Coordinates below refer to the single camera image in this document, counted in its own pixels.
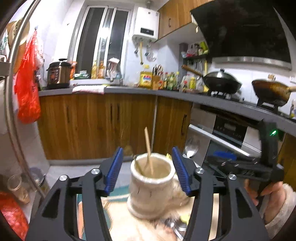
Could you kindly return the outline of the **person's right hand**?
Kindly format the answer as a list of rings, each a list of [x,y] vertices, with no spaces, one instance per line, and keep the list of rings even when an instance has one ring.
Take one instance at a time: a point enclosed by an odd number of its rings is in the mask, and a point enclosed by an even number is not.
[[[258,194],[250,187],[250,181],[248,179],[244,180],[244,188],[250,195],[250,198],[254,202],[255,206],[257,206],[259,204],[259,200],[257,199]],[[260,195],[269,195],[269,202],[264,212],[265,223],[268,224],[278,215],[279,211],[284,205],[286,192],[283,187],[283,182],[270,183],[264,188]]]

